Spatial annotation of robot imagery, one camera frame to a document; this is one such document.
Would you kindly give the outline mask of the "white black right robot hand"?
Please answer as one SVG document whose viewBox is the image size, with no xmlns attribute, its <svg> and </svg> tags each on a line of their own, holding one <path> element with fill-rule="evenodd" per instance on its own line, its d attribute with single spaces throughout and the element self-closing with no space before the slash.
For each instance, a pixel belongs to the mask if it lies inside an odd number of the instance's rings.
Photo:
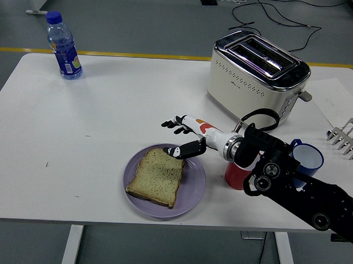
<svg viewBox="0 0 353 264">
<path fill-rule="evenodd" d="M 210 148 L 217 150 L 223 159 L 230 162 L 234 160 L 230 153 L 233 145 L 238 140 L 238 134 L 234 132 L 224 133 L 202 119 L 194 118 L 190 115 L 175 116 L 173 119 L 163 122 L 161 126 L 169 129 L 176 128 L 175 134 L 194 133 L 199 137 L 196 141 L 176 148 L 164 147 L 163 151 L 171 157 L 189 159 L 204 154 L 207 148 Z"/>
</svg>

